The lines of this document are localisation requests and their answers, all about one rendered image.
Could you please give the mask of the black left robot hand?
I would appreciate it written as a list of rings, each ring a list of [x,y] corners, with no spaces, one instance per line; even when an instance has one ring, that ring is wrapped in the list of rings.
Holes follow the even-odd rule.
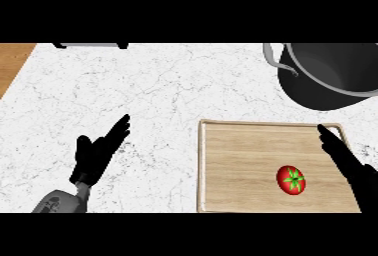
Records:
[[[107,170],[113,155],[130,134],[130,115],[126,114],[108,134],[95,141],[86,135],[77,138],[76,167],[70,177],[73,184],[85,183],[92,187]]]

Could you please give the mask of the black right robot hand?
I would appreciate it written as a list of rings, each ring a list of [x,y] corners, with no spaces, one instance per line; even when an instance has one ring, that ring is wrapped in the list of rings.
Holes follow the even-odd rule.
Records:
[[[369,164],[361,163],[346,143],[322,124],[318,125],[318,131],[322,149],[347,179],[361,212],[378,214],[378,171]]]

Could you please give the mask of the black pot with grey rim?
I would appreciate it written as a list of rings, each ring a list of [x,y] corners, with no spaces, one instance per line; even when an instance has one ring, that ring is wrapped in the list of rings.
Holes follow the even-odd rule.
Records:
[[[331,111],[378,96],[378,43],[285,43],[279,60],[265,43],[263,55],[303,107]]]

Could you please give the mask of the pale wooden tray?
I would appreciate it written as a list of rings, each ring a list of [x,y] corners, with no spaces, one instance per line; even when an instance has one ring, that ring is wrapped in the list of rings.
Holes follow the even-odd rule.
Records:
[[[302,193],[285,193],[276,174],[294,166]],[[318,126],[203,120],[198,127],[198,199],[201,213],[356,213],[349,183],[322,150]]]

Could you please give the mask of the red tomato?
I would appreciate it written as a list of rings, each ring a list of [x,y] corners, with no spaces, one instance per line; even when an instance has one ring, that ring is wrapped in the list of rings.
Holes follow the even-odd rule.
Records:
[[[276,182],[288,195],[300,195],[306,189],[306,177],[296,166],[285,165],[276,173]]]

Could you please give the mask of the grey appliance with black feet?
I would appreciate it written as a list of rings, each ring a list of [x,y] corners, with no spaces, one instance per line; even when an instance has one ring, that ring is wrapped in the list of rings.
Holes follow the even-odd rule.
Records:
[[[68,47],[116,47],[118,49],[127,49],[129,43],[52,43],[58,49],[67,49]]]

